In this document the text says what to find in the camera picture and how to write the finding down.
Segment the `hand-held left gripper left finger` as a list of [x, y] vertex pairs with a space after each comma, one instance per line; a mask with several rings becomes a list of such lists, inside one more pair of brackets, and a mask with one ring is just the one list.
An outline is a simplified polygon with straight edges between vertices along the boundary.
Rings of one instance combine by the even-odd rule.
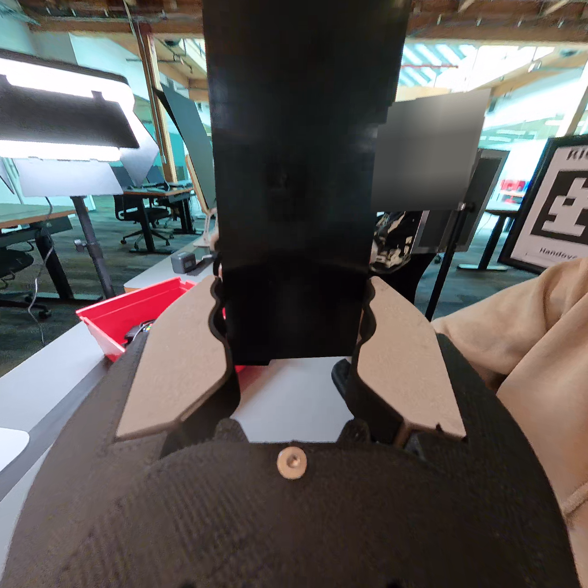
[[160, 455], [213, 437], [240, 403], [223, 317], [223, 284], [207, 276], [155, 320], [116, 430], [120, 441], [162, 435]]

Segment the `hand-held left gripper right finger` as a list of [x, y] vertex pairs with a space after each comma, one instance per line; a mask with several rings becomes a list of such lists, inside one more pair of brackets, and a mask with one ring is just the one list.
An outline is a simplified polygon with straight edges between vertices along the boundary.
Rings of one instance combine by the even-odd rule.
[[345, 393], [348, 409], [378, 443], [403, 447], [422, 432], [466, 437], [434, 328], [378, 277], [367, 283]]

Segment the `red plastic bin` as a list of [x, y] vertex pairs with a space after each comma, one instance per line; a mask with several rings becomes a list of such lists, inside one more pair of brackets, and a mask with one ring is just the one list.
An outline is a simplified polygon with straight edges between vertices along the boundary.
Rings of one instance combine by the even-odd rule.
[[190, 379], [212, 367], [224, 373], [223, 344], [209, 330], [216, 300], [211, 294], [213, 275], [198, 283], [172, 278], [143, 289], [96, 303], [77, 311], [104, 355], [118, 360], [127, 331], [144, 320], [155, 319], [144, 348], [141, 370], [158, 378]]

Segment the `black divider plate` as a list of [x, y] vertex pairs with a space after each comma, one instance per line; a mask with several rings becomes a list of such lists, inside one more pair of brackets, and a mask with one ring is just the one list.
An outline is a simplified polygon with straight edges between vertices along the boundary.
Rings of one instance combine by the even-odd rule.
[[233, 361], [349, 356], [410, 1], [203, 1]]

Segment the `person's right forearm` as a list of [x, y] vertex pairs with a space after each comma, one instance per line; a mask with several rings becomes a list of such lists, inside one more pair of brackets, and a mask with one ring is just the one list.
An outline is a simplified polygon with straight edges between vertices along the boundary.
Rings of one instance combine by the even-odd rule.
[[544, 367], [573, 352], [587, 361], [587, 259], [556, 264], [432, 326], [495, 392], [532, 350]]

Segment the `dark board on tripod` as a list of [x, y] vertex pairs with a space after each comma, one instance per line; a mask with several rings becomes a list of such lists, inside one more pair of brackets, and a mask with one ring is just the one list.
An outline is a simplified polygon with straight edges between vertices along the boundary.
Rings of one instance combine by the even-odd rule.
[[509, 154], [509, 151], [492, 149], [477, 151], [470, 183], [462, 200], [465, 208], [425, 211], [416, 232], [411, 261], [426, 257], [432, 261], [434, 257], [445, 253], [457, 222], [460, 223], [460, 232], [454, 252], [468, 250]]

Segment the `black light stand pole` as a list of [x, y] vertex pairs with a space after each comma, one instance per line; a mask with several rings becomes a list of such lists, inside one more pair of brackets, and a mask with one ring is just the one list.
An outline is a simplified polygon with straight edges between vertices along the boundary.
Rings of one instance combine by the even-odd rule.
[[111, 276], [107, 271], [107, 266], [104, 259], [104, 254], [100, 246], [99, 240], [96, 237], [94, 228], [89, 216], [89, 212], [85, 206], [84, 198], [82, 196], [71, 196], [70, 199], [74, 205], [77, 218], [81, 225], [85, 236], [85, 249], [88, 251], [92, 259], [96, 274], [98, 276], [100, 286], [106, 299], [114, 298], [115, 291]]

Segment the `black office chair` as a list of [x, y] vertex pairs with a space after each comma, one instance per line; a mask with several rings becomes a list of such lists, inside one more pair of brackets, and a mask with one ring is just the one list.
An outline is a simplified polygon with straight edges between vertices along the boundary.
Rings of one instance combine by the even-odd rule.
[[146, 236], [145, 227], [148, 226], [150, 230], [150, 239], [156, 237], [163, 240], [165, 246], [170, 246], [170, 241], [174, 239], [172, 233], [170, 231], [161, 233], [157, 228], [160, 221], [168, 220], [172, 216], [168, 208], [152, 205], [146, 207], [143, 198], [138, 196], [114, 195], [113, 198], [116, 219], [121, 222], [132, 222], [141, 227], [140, 230], [136, 232], [123, 235], [120, 241], [122, 245], [126, 245], [127, 240], [131, 237], [138, 238], [134, 244], [135, 250], [139, 249], [138, 243], [141, 239], [143, 239], [147, 245], [148, 238]]
[[[16, 274], [29, 268], [33, 264], [33, 257], [24, 251], [1, 248], [1, 291], [5, 290], [9, 281], [13, 281]], [[33, 319], [46, 320], [51, 317], [51, 310], [44, 304], [33, 302], [32, 299], [16, 299], [1, 295], [1, 308], [27, 310]]]

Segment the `printed tag board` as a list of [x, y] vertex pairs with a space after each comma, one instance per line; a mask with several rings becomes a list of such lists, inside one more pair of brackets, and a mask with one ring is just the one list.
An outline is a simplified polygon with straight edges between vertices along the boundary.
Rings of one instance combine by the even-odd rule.
[[536, 275], [587, 258], [587, 134], [550, 138], [498, 262]]

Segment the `black board with wooden edge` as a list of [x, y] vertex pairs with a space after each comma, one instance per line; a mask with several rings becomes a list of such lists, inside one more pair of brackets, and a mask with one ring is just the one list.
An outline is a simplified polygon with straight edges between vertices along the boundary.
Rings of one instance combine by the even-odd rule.
[[195, 102], [185, 98], [169, 86], [163, 85], [155, 93], [177, 128], [187, 149], [185, 164], [190, 185], [172, 187], [161, 198], [178, 213], [181, 229], [178, 234], [200, 235], [201, 230], [194, 227], [190, 210], [191, 198], [195, 195], [202, 213], [207, 215], [216, 209], [217, 196], [212, 143], [202, 124]]

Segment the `studio light panel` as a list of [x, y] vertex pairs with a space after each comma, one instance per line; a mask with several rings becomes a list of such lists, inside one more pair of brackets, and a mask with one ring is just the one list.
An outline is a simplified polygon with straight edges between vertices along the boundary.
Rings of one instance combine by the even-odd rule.
[[1, 177], [23, 198], [121, 195], [158, 156], [125, 77], [1, 49]]

